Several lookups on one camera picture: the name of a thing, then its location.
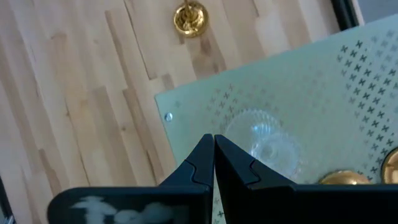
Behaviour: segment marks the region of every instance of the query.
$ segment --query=brass knob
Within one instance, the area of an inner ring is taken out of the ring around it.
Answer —
[[[175,11],[173,20],[178,33],[192,38],[206,31],[209,15],[206,8],[199,2],[185,0]]]
[[[384,160],[381,178],[385,184],[398,184],[398,147],[392,150]]]
[[[325,178],[319,181],[320,184],[370,184],[370,181],[365,176],[350,171],[340,170],[331,174],[328,174]]]

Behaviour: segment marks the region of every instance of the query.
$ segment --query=gold doorknob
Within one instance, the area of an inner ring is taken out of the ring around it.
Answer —
[[[350,171],[350,170],[340,170],[328,174],[325,178],[319,181],[320,184],[370,184],[370,181],[365,176]]]
[[[206,8],[197,1],[184,0],[174,14],[174,26],[184,37],[192,38],[204,33],[209,23]]]
[[[381,178],[385,184],[398,184],[398,147],[384,159]]]

